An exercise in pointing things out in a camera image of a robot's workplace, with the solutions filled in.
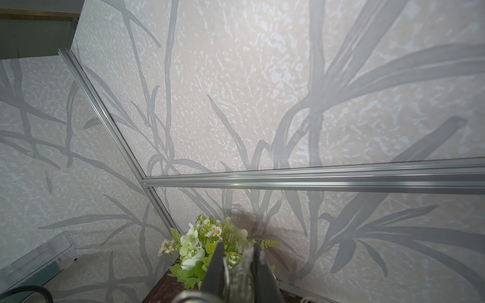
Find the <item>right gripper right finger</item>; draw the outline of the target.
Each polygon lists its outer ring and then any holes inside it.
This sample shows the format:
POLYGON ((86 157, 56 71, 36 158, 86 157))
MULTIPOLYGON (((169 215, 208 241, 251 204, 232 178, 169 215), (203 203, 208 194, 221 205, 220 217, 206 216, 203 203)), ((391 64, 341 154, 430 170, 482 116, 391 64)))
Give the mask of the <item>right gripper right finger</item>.
POLYGON ((277 281, 267 263, 261 246, 254 244, 251 273, 253 274, 256 303, 284 303, 277 281))

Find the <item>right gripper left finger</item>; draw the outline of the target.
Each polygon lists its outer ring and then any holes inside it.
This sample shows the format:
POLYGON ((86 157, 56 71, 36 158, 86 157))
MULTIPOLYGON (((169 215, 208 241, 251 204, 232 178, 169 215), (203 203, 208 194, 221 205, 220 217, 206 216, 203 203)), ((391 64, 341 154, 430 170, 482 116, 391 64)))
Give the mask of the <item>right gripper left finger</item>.
POLYGON ((216 297, 225 297, 227 289, 227 260, 224 243, 217 244, 200 291, 216 297))

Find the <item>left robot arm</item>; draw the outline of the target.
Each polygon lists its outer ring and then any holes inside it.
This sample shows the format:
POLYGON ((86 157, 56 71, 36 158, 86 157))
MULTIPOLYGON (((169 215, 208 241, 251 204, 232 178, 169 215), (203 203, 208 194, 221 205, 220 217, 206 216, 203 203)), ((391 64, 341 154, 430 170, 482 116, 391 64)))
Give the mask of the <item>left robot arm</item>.
POLYGON ((39 294, 46 303, 54 302, 51 292, 38 285, 24 285, 7 290, 1 293, 1 302, 23 302, 33 294, 39 294))

